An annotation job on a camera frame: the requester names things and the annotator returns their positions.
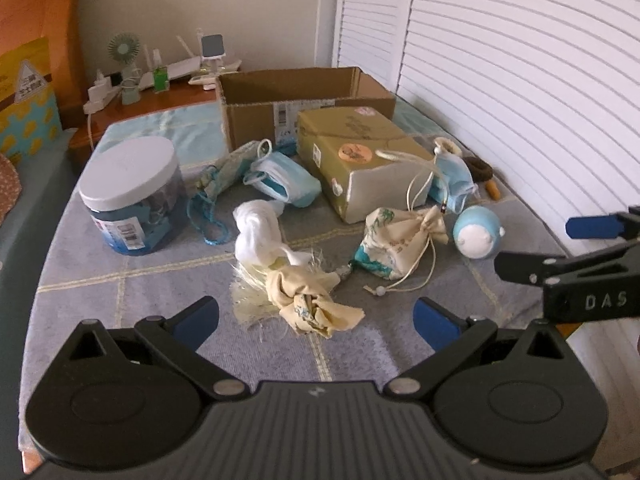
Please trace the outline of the blue white round plush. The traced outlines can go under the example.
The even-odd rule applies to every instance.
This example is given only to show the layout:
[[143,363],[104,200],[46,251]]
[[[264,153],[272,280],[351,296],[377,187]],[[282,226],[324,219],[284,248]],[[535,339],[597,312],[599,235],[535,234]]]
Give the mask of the blue white round plush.
[[471,260],[494,256],[506,234],[498,216],[484,206],[471,206],[459,214],[452,236],[458,252]]

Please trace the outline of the orange finger cot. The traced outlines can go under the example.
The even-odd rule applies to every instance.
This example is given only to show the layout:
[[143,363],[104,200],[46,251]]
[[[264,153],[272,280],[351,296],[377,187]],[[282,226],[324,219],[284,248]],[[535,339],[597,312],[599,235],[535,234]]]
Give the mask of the orange finger cot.
[[485,183],[485,190],[492,200],[501,200],[501,192],[494,180],[489,180]]

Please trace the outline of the cream drawstring pouch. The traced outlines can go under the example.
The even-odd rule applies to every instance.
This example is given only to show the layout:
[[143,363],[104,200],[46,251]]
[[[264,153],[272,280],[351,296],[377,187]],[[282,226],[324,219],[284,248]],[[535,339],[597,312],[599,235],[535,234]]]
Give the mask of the cream drawstring pouch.
[[[424,278],[422,283],[413,287],[405,287],[402,283],[419,267],[427,252],[432,254],[433,261],[437,260],[437,243],[449,242],[444,219],[449,186],[446,185],[445,174],[432,160],[398,151],[377,150],[375,154],[391,162],[412,162],[420,170],[408,184],[404,210],[380,207],[367,215],[363,240],[352,262],[389,281],[385,286],[363,287],[375,297],[391,292],[415,292],[430,280]],[[426,209],[416,208],[418,198],[435,180],[444,184],[442,203]]]

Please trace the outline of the cream fringed cloth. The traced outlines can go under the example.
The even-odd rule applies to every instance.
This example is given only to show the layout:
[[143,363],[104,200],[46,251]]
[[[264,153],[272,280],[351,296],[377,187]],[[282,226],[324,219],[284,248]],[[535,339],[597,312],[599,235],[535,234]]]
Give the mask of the cream fringed cloth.
[[244,326],[282,318],[295,333],[329,339],[364,319],[362,309],[339,304],[332,297],[350,274],[349,264],[326,272],[316,257],[306,266],[291,266],[285,258],[268,268],[237,263],[230,285],[233,313]]

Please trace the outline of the white sock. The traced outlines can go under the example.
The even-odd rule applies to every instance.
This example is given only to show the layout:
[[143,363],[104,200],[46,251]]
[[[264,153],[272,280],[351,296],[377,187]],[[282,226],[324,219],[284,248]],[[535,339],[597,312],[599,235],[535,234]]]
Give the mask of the white sock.
[[310,252],[296,252],[285,244],[280,230],[279,217],[285,203],[278,200],[249,200],[237,206],[233,219],[239,230],[235,240],[236,260],[246,266],[272,266],[285,258],[291,266],[311,263]]

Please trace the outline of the brown scrunchie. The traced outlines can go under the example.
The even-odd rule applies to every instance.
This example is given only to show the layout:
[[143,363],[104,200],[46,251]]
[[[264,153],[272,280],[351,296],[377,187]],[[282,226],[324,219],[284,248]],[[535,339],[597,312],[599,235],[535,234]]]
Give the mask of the brown scrunchie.
[[475,183],[490,181],[494,176],[494,170],[488,162],[484,162],[483,159],[477,156],[464,156],[462,160],[468,167],[472,180]]

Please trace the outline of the grey checked towel mat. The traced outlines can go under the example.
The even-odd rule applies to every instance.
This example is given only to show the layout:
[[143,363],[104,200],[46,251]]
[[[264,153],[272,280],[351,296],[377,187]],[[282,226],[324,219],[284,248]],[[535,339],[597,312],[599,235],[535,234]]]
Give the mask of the grey checked towel mat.
[[232,244],[210,246],[187,226],[157,252],[124,256],[104,243],[73,194],[32,305],[20,399],[29,400],[81,320],[129,327],[148,315],[169,318],[204,296],[217,300],[220,318],[216,333],[201,345],[202,356],[252,385],[263,379],[384,384],[430,351],[412,325],[413,305],[422,296],[462,318],[486,316],[504,327],[523,327],[541,312],[538,289],[501,281],[491,261],[464,258],[453,244],[424,257],[399,292],[374,296],[380,284],[367,271],[352,271],[332,296],[363,310],[363,320],[330,338],[299,335],[268,300],[265,275],[241,266]]

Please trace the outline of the white louvered shutter door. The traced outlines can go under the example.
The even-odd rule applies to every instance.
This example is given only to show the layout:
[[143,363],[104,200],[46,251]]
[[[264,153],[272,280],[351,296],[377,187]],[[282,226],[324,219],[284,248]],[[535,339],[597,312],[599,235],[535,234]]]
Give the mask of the white louvered shutter door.
[[639,0],[337,0],[357,65],[498,171],[563,248],[639,200]]

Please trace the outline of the olive green carton box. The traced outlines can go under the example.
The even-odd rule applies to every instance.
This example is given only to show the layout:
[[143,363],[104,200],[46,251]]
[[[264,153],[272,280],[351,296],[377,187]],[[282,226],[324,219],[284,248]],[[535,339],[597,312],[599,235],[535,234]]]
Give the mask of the olive green carton box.
[[303,110],[297,154],[341,219],[353,224],[380,207],[405,210],[407,192],[426,201],[433,154],[372,107]]

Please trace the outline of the wooden bedside table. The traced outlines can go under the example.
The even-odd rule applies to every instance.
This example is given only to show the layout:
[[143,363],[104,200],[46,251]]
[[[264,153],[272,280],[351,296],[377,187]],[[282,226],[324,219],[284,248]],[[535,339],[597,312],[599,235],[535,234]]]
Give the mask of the wooden bedside table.
[[67,144],[67,157],[74,174],[79,176],[92,154],[91,145],[98,144],[104,131],[115,122],[149,115],[172,108],[215,102],[218,99],[216,90],[204,90],[201,86],[189,84],[188,78],[171,81],[166,92],[155,93],[148,89],[141,92],[138,102],[122,105],[120,98],[109,102],[103,110],[87,116],[85,123],[72,135]]

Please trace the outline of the green small bottle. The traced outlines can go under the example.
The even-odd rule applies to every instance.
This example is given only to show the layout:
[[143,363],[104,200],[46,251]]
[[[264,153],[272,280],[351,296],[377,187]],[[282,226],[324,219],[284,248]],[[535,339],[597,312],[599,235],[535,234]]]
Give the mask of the green small bottle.
[[154,49],[153,55],[153,89],[155,93],[165,92],[169,90],[168,68],[163,63],[160,50]]

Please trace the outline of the white wifi router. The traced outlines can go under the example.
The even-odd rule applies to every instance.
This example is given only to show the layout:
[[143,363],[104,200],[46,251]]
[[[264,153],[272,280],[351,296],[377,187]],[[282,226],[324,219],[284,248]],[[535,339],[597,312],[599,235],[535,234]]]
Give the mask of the white wifi router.
[[[190,50],[186,42],[180,36],[178,36],[177,39],[180,44],[186,49],[186,54],[188,55],[188,57],[185,60],[167,65],[169,81],[186,78],[189,84],[191,75],[198,69],[201,48],[200,52],[194,53]],[[222,69],[221,75],[226,73],[236,73],[240,70],[241,66],[242,61],[239,58],[228,55],[226,51],[226,57],[224,58],[224,68]]]

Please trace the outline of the white phone stand device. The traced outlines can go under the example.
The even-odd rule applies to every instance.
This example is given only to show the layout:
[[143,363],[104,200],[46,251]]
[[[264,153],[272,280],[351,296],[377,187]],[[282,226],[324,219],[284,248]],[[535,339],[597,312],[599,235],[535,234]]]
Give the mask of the white phone stand device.
[[191,75],[189,84],[201,86],[205,91],[216,88],[216,81],[224,68],[226,48],[221,35],[205,35],[199,30],[196,33],[200,42],[201,55],[198,69]]

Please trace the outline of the green desk fan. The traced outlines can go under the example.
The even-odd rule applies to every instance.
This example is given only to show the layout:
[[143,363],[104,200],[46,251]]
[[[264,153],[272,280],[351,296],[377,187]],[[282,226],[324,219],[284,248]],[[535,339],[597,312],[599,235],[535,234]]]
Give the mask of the green desk fan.
[[120,67],[120,99],[122,105],[131,105],[140,100],[140,70],[136,59],[140,52],[139,38],[130,32],[120,32],[107,45],[107,53]]

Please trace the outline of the wooden headboard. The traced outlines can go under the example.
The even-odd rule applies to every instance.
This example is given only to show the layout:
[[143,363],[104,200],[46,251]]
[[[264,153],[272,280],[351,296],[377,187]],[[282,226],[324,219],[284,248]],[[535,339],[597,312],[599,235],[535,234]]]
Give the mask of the wooden headboard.
[[1,0],[1,51],[47,38],[58,109],[66,115],[82,113],[88,88],[78,6],[79,0]]

